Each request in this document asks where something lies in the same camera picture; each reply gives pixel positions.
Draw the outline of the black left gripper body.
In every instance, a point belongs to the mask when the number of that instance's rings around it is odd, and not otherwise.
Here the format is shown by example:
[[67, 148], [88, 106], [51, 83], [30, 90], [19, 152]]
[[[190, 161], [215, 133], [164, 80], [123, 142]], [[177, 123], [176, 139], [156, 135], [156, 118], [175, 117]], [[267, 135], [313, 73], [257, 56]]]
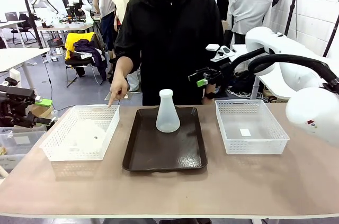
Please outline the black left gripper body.
[[34, 90], [1, 85], [1, 127], [33, 127], [35, 116], [26, 108], [34, 103]]

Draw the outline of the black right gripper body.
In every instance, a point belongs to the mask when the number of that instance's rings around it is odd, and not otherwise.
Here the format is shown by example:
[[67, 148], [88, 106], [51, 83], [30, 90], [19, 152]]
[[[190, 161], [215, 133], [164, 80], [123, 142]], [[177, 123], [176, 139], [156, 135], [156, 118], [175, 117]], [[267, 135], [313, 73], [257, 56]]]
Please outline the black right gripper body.
[[221, 71], [205, 67], [202, 69], [204, 93], [205, 94], [224, 94], [224, 77]]

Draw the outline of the person's right hand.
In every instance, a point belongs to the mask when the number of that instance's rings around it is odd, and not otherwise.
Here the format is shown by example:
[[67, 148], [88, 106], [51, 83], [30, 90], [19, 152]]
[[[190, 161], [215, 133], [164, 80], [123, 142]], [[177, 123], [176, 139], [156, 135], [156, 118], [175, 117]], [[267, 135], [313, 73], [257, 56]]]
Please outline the person's right hand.
[[125, 97], [128, 91], [128, 83], [123, 75], [114, 75], [110, 87], [110, 98], [108, 107], [110, 107], [115, 100], [121, 100]]

